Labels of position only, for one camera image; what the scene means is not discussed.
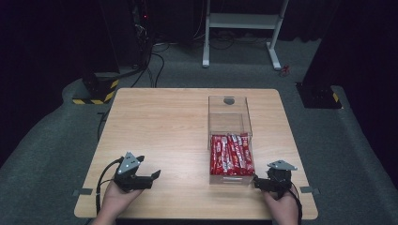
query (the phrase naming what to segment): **gray carpet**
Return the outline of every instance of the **gray carpet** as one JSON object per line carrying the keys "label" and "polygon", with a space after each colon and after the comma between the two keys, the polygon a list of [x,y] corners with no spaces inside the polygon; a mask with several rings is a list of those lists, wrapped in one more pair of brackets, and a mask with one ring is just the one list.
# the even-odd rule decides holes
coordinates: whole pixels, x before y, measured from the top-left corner
{"label": "gray carpet", "polygon": [[[218,48],[228,44],[211,43]],[[277,42],[282,64],[291,67],[287,77],[273,70],[264,42],[236,42],[226,50],[210,49],[209,68],[202,68],[202,48],[171,45],[165,50],[167,45],[156,46],[154,52],[165,60],[158,87],[277,89],[310,185],[320,191],[314,195],[319,217],[303,224],[398,224],[397,190],[363,136],[343,88],[333,86],[343,103],[341,110],[305,109],[301,103],[295,83],[302,82],[318,44]],[[152,56],[149,67],[155,76],[160,58]],[[117,88],[130,87],[137,78],[124,78]],[[79,82],[65,87],[64,104],[29,131],[2,167],[1,225],[85,224],[85,218],[74,216],[77,197],[72,193],[82,187],[96,150],[98,113],[106,112],[112,102],[74,105],[71,98]],[[147,73],[135,85],[149,86]],[[173,223],[140,220],[131,224]]]}

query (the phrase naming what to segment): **red wrapper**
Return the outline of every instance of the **red wrapper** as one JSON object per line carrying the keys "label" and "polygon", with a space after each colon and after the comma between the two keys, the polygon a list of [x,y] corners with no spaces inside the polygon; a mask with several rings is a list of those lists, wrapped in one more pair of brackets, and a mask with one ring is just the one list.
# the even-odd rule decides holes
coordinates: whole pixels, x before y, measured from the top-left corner
{"label": "red wrapper", "polygon": [[237,158],[239,159],[240,172],[242,175],[247,174],[246,160],[243,155],[243,142],[242,138],[237,135]]}
{"label": "red wrapper", "polygon": [[211,137],[210,173],[211,174],[223,174],[222,136],[221,135],[213,135]]}
{"label": "red wrapper", "polygon": [[249,138],[247,134],[241,135],[242,139],[242,147],[243,147],[243,155],[246,160],[246,170],[248,175],[254,174],[254,165],[253,165],[253,158],[252,153],[249,149]]}
{"label": "red wrapper", "polygon": [[228,144],[228,139],[226,136],[222,136],[222,153],[225,164],[224,174],[234,175],[235,171],[231,158],[231,147]]}
{"label": "red wrapper", "polygon": [[228,145],[230,150],[230,158],[233,165],[233,175],[241,175],[239,159],[237,158],[237,143],[235,140],[237,137],[235,135],[228,135]]}

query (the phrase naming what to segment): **wrist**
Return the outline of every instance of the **wrist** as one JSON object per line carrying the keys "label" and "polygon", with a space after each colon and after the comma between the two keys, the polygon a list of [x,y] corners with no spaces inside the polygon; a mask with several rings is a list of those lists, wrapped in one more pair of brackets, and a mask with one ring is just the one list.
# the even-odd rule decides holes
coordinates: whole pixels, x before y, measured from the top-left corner
{"label": "wrist", "polygon": [[113,225],[117,216],[111,215],[104,210],[100,210],[92,225]]}

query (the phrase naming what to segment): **yellow black striped tape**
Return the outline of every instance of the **yellow black striped tape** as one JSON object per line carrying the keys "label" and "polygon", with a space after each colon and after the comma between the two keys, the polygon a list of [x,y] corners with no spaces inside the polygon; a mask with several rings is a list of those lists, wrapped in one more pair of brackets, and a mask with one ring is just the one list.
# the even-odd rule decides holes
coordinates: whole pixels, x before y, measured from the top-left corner
{"label": "yellow black striped tape", "polygon": [[119,80],[116,80],[112,82],[108,94],[105,96],[105,99],[88,99],[88,98],[74,98],[73,103],[77,105],[85,105],[85,104],[95,104],[95,105],[100,105],[100,104],[106,104],[109,101],[111,101],[112,97],[114,96],[115,89],[117,87],[117,84],[119,83]]}

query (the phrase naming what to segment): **wooden table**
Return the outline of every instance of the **wooden table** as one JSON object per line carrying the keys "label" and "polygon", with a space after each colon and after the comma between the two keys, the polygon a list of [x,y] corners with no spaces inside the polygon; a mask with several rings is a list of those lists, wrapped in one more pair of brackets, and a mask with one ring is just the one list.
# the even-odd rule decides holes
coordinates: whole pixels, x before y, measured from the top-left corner
{"label": "wooden table", "polygon": [[[131,151],[145,156],[137,175],[161,170],[152,189],[121,218],[271,219],[261,191],[253,185],[209,184],[207,106],[209,96],[247,97],[252,122],[256,173],[267,178],[267,164],[283,159],[298,167],[292,182],[309,186],[279,93],[272,89],[122,88],[102,132],[75,215],[96,216],[95,188],[104,168]],[[116,165],[104,176],[109,179]],[[106,185],[102,186],[103,194]],[[299,194],[303,219],[317,210],[311,193]]]}

